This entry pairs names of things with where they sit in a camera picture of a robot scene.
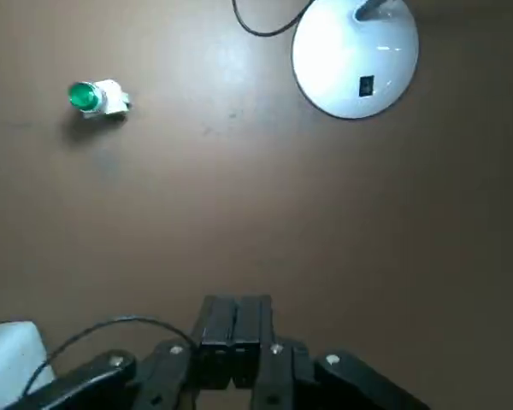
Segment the black cord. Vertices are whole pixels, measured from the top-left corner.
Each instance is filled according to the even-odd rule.
[[[300,11],[300,13],[298,13],[294,19],[292,19],[291,21],[289,21],[287,24],[285,24],[283,27],[280,27],[278,28],[277,30],[273,30],[272,32],[258,32],[257,30],[253,30],[252,28],[250,28],[249,26],[247,26],[247,24],[244,22],[243,20],[243,17],[241,17],[241,14],[239,13],[239,9],[238,9],[238,0],[232,0],[232,6],[233,6],[233,13],[236,15],[236,19],[238,20],[238,23],[240,26],[243,27],[243,29],[252,34],[253,36],[257,36],[257,37],[274,37],[274,36],[277,36],[279,34],[282,34],[283,32],[286,32],[287,30],[289,30],[291,27],[293,27],[294,25],[296,25],[300,19],[302,19],[302,16],[304,15],[304,13],[306,12],[306,10],[308,9],[309,6],[311,6],[311,4],[314,2],[315,0],[309,0],[308,1],[308,4],[306,4],[304,6],[304,8]]]
[[[163,329],[165,329],[167,331],[171,331],[175,335],[184,339],[188,343],[188,346],[190,346],[190,349],[192,351],[195,351],[198,349],[196,342],[194,342],[194,340],[191,337],[189,337],[183,331],[177,329],[176,327],[174,327],[173,325],[170,325],[167,322],[162,322],[161,320],[149,318],[146,316],[137,316],[137,315],[118,316],[116,318],[112,318],[112,319],[106,320],[104,322],[96,323],[92,327],[88,327],[87,329],[81,331],[80,333],[78,333],[74,336],[71,336],[69,339],[67,339],[66,342],[64,342],[61,346],[56,348],[51,354],[48,354],[47,359],[44,360],[44,362],[36,368],[36,370],[34,371],[32,376],[28,379],[28,382],[25,385],[25,389],[23,389],[23,392],[21,393],[21,398],[25,397],[28,394],[28,391],[31,389],[32,385],[34,384],[34,382],[36,381],[36,379],[38,378],[40,373],[47,366],[49,366],[51,364],[51,362],[53,360],[55,360],[57,358],[57,356],[59,356],[59,354],[64,352],[69,346],[78,342],[80,339],[86,337],[87,335],[93,333],[94,331],[98,331],[99,329],[102,329],[102,328],[110,326],[110,325],[115,325],[117,323],[125,323],[125,322],[141,322],[141,323],[145,323],[147,325],[154,325],[154,326],[162,327]]]

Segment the white object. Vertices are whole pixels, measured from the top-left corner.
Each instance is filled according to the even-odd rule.
[[[45,356],[42,338],[34,323],[0,324],[0,408],[19,399],[28,379]],[[54,379],[53,370],[48,366],[40,373],[31,391]]]
[[[418,61],[418,31],[407,5],[388,0],[358,20],[356,12],[365,3],[315,0],[292,43],[292,65],[302,92],[340,118],[369,117],[395,103]]]
[[[129,94],[123,92],[121,85],[113,79],[104,79],[93,83],[103,93],[103,106],[97,112],[84,112],[85,118],[97,115],[127,113],[129,111]]]
[[[330,354],[325,359],[327,360],[327,363],[331,366],[340,363],[340,358],[336,354]]]

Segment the lamp base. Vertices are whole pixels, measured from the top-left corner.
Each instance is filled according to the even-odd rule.
[[[378,114],[409,86],[418,62],[416,22],[402,0],[356,18],[363,0],[315,0],[297,26],[292,65],[304,95],[345,119]]]

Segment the green cap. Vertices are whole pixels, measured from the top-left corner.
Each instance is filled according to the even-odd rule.
[[[81,111],[94,111],[101,104],[101,93],[91,83],[74,83],[68,90],[70,103]]]

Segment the brown table surface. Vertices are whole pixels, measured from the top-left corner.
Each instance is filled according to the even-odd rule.
[[[0,320],[51,348],[269,293],[314,353],[349,349],[435,408],[513,408],[513,2],[410,3],[413,85],[350,122],[299,92],[292,32],[254,38],[228,0],[0,0]],[[303,4],[240,0],[262,29]],[[68,86],[106,78],[128,122],[80,127]],[[56,368],[160,337],[104,331]]]

